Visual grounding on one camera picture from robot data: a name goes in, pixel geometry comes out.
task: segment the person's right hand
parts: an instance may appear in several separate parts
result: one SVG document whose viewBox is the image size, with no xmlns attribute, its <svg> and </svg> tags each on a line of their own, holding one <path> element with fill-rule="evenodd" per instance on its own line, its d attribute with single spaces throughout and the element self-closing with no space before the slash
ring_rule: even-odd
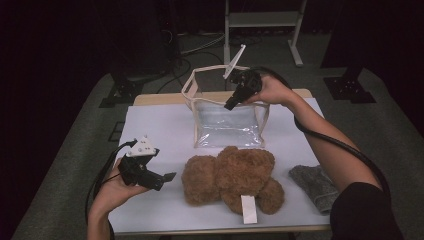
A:
<svg viewBox="0 0 424 240">
<path fill-rule="evenodd" d="M 262 90 L 247 99 L 244 103 L 262 101 L 269 104 L 286 106 L 296 94 L 272 75 L 262 76 Z"/>
</svg>

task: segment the gray cloth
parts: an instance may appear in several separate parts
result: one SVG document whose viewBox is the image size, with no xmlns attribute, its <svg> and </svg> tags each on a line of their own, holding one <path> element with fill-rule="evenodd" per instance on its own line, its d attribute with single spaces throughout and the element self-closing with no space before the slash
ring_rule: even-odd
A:
<svg viewBox="0 0 424 240">
<path fill-rule="evenodd" d="M 321 166 L 298 165 L 289 171 L 289 175 L 306 192 L 321 214 L 330 214 L 339 193 Z"/>
</svg>

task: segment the brown fur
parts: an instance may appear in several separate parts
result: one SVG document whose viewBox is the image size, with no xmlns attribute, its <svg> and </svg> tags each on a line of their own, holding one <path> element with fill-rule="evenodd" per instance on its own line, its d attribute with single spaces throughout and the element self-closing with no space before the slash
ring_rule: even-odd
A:
<svg viewBox="0 0 424 240">
<path fill-rule="evenodd" d="M 242 214 L 241 195 L 255 196 L 266 214 L 276 213 L 284 203 L 284 190 L 271 178 L 274 156 L 262 149 L 226 147 L 215 158 L 194 156 L 182 174 L 184 195 L 191 205 L 222 199 L 231 211 Z"/>
</svg>

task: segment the brown stuffed animal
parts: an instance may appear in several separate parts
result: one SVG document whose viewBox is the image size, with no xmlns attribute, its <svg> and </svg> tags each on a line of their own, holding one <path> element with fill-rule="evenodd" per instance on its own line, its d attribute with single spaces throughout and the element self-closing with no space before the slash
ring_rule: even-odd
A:
<svg viewBox="0 0 424 240">
<path fill-rule="evenodd" d="M 266 214 L 276 213 L 284 202 L 284 190 L 271 177 L 274 155 L 262 149 L 226 147 L 218 157 L 190 158 L 181 176 L 184 196 L 191 205 L 222 199 L 231 211 L 242 214 L 241 195 L 254 196 Z"/>
</svg>

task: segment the teddy bear leg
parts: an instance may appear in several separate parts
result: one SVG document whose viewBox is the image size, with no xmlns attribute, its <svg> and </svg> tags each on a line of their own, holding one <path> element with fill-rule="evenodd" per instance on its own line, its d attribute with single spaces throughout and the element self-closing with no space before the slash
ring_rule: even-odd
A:
<svg viewBox="0 0 424 240">
<path fill-rule="evenodd" d="M 243 215 L 243 207 L 241 205 L 240 195 L 230 192 L 221 192 L 221 199 L 230 208 L 231 211 Z"/>
<path fill-rule="evenodd" d="M 284 203 L 284 190 L 272 177 L 257 196 L 258 207 L 266 214 L 276 213 Z"/>
</svg>

